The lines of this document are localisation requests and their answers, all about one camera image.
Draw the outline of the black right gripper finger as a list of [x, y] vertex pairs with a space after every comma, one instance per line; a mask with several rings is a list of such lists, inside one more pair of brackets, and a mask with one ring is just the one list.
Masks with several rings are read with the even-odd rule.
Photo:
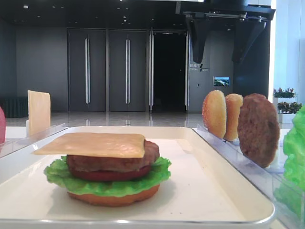
[[194, 18], [192, 15], [185, 17], [187, 29], [192, 42], [193, 61], [201, 63], [205, 42], [212, 27], [213, 20], [207, 18]]
[[256, 38], [266, 27], [264, 21], [237, 21], [234, 32], [233, 63], [241, 63]]

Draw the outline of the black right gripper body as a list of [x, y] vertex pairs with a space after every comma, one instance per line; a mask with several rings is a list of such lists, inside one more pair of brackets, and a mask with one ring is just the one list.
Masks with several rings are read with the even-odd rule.
[[251, 5], [245, 0], [177, 1], [176, 14], [190, 19], [235, 19], [240, 21], [271, 21], [275, 9]]

